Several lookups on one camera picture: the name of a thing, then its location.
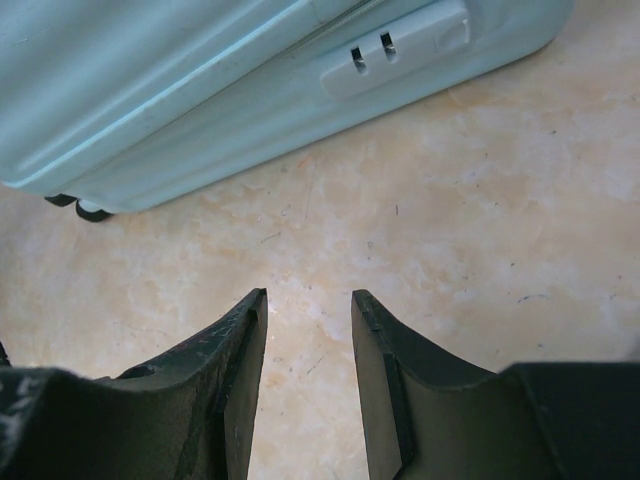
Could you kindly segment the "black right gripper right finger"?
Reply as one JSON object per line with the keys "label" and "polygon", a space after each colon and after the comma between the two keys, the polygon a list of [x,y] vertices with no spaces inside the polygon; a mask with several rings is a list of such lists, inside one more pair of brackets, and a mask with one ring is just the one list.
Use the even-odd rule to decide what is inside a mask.
{"label": "black right gripper right finger", "polygon": [[639,366],[525,362],[491,372],[352,295],[373,479],[635,479]]}

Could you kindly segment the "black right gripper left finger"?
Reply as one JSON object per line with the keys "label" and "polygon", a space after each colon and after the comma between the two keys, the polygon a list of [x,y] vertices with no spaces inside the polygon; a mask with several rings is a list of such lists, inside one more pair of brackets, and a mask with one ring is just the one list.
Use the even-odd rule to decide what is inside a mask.
{"label": "black right gripper left finger", "polygon": [[115,378],[1,370],[5,479],[243,479],[268,324],[265,290]]}

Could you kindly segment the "light teal hardshell suitcase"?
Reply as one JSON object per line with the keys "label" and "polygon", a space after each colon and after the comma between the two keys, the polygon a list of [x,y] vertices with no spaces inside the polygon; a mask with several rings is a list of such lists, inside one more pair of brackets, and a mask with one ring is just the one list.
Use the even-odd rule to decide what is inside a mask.
{"label": "light teal hardshell suitcase", "polygon": [[147,210],[549,44],[570,1],[5,1],[1,181]]}

